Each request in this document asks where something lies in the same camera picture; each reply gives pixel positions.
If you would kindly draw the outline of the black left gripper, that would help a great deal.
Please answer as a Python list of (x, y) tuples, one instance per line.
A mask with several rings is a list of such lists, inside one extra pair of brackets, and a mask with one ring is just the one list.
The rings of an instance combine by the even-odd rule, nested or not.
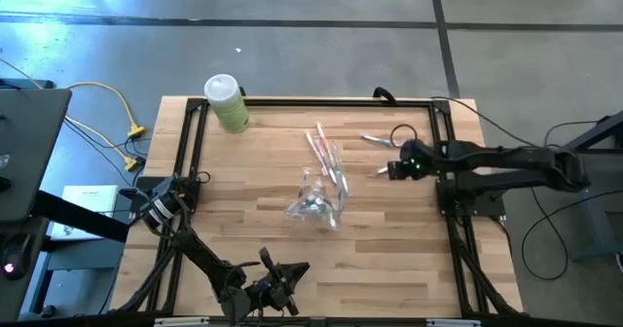
[(266, 275), (243, 289), (250, 301), (250, 310), (271, 308), (286, 310), (290, 315), (300, 313), (293, 298), (298, 282), (311, 268), (309, 262), (276, 264), (267, 247), (262, 247), (259, 257), (267, 270)]

